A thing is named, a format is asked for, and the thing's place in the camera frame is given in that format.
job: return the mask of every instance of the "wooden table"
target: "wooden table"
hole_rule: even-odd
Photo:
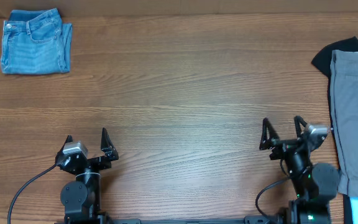
[[[100,155],[102,127],[119,151],[102,172],[102,207],[115,218],[239,218],[281,179],[259,151],[262,119],[282,138],[293,117],[329,124],[328,79],[310,64],[337,40],[358,37],[358,13],[66,18],[71,72],[0,71],[0,223],[17,190],[50,167],[68,134]],[[0,20],[1,56],[2,20]],[[332,136],[313,162],[337,166]],[[23,191],[12,223],[62,221],[55,169]],[[275,213],[290,182],[262,197]],[[342,195],[331,204],[343,223]]]

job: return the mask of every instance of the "black cable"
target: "black cable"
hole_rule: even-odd
[[[264,212],[259,208],[259,205],[258,205],[259,198],[260,198],[260,196],[261,196],[266,190],[271,189],[271,188],[273,188],[273,187],[275,187],[275,186],[277,186],[277,185],[280,185],[280,184],[286,182],[286,181],[289,180],[289,179],[291,179],[291,177],[288,176],[288,177],[286,177],[286,178],[284,178],[284,179],[282,179],[282,180],[279,180],[279,181],[276,181],[276,182],[270,184],[269,186],[267,186],[267,187],[265,187],[263,190],[261,190],[261,191],[259,192],[258,196],[256,196],[256,199],[255,199],[256,209],[258,210],[258,212],[260,212],[260,214],[262,214],[265,218],[267,218],[268,220],[270,220],[272,223],[278,224],[276,220],[270,218],[268,215],[266,215],[266,213],[264,213]]]
[[[7,213],[7,224],[11,224],[11,216],[12,216],[12,209],[13,209],[13,205],[15,204],[15,201],[17,199],[17,197],[19,196],[20,193],[22,193],[22,191],[29,185],[31,184],[31,182],[35,181],[36,179],[38,179],[39,177],[41,177],[42,175],[46,174],[47,172],[53,170],[53,168],[56,167],[56,164],[54,164],[53,166],[51,166],[49,169],[43,171],[42,173],[36,175],[35,177],[31,178],[29,181],[27,181],[27,183],[25,183],[23,185],[23,187],[21,187],[19,189],[19,191],[17,191],[15,197],[13,197],[13,200],[11,202],[11,206],[9,207],[9,211]]]
[[[283,159],[280,160],[280,167],[281,167],[281,171],[283,171],[283,173],[286,175],[286,176],[289,176],[287,174],[287,172],[285,172],[285,169],[284,169],[284,166],[283,166]]]

